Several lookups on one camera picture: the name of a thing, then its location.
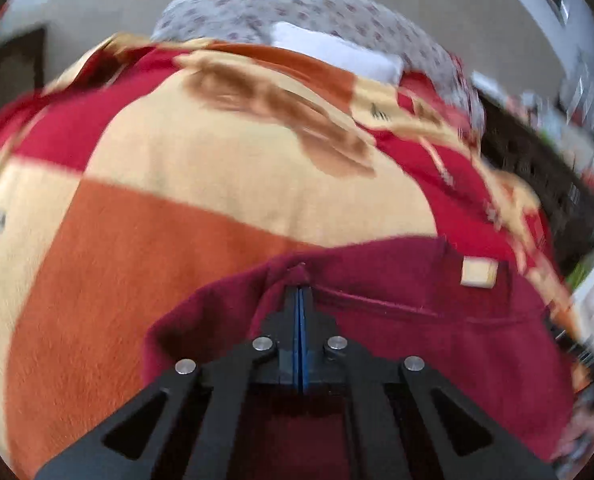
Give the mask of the red pillow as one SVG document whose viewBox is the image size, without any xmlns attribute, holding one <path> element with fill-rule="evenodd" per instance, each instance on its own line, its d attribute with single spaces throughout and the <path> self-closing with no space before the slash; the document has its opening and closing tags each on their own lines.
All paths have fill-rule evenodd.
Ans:
<svg viewBox="0 0 594 480">
<path fill-rule="evenodd" d="M 449 113 L 463 113 L 461 108 L 447 103 L 439 96 L 433 81 L 431 81 L 431 79 L 424 73 L 404 72 L 399 82 L 399 89 L 407 93 L 409 96 L 421 99 L 442 115 L 447 115 Z"/>
</svg>

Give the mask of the white pillow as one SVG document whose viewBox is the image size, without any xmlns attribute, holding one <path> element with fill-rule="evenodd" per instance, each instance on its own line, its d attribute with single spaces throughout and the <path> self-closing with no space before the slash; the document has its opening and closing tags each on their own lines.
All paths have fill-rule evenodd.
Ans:
<svg viewBox="0 0 594 480">
<path fill-rule="evenodd" d="M 382 84 L 398 84 L 404 73 L 404 62 L 398 55 L 374 51 L 288 22 L 274 23 L 270 37 L 273 47 L 310 56 L 355 76 Z"/>
</svg>

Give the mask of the maroon knit shirt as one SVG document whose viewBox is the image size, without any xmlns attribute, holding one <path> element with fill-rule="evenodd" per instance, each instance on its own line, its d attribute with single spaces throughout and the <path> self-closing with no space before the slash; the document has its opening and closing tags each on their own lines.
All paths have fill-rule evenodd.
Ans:
<svg viewBox="0 0 594 480">
<path fill-rule="evenodd" d="M 201 363 L 257 336 L 284 289 L 308 285 L 319 310 L 375 356 L 419 356 L 532 453 L 548 458 L 570 420 L 570 364 L 544 326 L 546 308 L 508 264 L 494 286 L 462 284 L 462 256 L 431 237 L 275 257 L 197 289 L 147 331 L 142 377 Z"/>
</svg>

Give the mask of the orange red patterned blanket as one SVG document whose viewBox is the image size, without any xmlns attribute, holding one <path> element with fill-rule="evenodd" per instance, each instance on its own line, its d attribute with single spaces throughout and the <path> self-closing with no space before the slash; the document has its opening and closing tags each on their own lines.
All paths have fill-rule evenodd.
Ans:
<svg viewBox="0 0 594 480">
<path fill-rule="evenodd" d="M 110 37 L 7 105 L 4 463 L 41 479 L 153 383 L 142 344 L 154 323 L 197 289 L 295 252 L 438 238 L 462 256 L 463 285 L 494 286 L 506 263 L 541 298 L 553 341 L 557 328 L 575 333 L 539 200 L 483 161 L 481 137 L 464 115 L 397 86 L 207 39 Z M 555 344 L 570 364 L 573 409 L 551 456 L 537 456 L 551 468 L 578 377 Z M 251 385 L 227 479 L 352 478 L 345 407 L 338 393 Z"/>
</svg>

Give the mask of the floral grey quilt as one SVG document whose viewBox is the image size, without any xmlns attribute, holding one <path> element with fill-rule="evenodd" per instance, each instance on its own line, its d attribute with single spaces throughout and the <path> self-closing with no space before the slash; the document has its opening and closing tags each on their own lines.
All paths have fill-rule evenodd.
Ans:
<svg viewBox="0 0 594 480">
<path fill-rule="evenodd" d="M 474 129 L 484 130 L 483 104 L 461 61 L 421 27 L 373 0 L 172 0 L 158 18 L 152 40 L 209 37 L 269 44 L 277 22 L 398 56 L 407 70 L 427 76 L 442 101 L 465 113 Z"/>
</svg>

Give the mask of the dark carved wooden headboard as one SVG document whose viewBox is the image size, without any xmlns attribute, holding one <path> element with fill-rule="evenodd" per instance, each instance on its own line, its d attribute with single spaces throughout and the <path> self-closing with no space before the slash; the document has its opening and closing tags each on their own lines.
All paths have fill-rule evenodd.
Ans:
<svg viewBox="0 0 594 480">
<path fill-rule="evenodd" d="M 485 132 L 480 146 L 491 165 L 523 179 L 546 214 L 554 259 L 564 275 L 594 249 L 594 194 L 555 149 L 492 101 L 480 95 Z"/>
</svg>

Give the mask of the dark wooden footboard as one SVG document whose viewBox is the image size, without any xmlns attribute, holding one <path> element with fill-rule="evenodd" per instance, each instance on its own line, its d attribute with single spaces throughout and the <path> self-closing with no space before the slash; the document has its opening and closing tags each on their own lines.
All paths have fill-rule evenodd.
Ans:
<svg viewBox="0 0 594 480">
<path fill-rule="evenodd" d="M 0 108 L 21 93 L 44 86 L 46 27 L 0 41 Z"/>
</svg>

